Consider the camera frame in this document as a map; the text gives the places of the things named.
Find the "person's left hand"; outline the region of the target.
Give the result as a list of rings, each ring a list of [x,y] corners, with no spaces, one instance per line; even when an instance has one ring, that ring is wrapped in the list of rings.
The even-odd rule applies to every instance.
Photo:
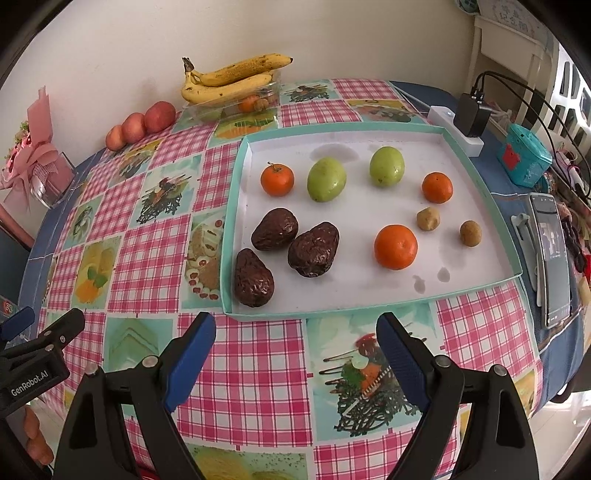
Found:
[[[54,454],[41,432],[40,421],[29,406],[25,406],[24,411],[23,430],[26,435],[26,451],[35,462],[48,466],[52,463]]]

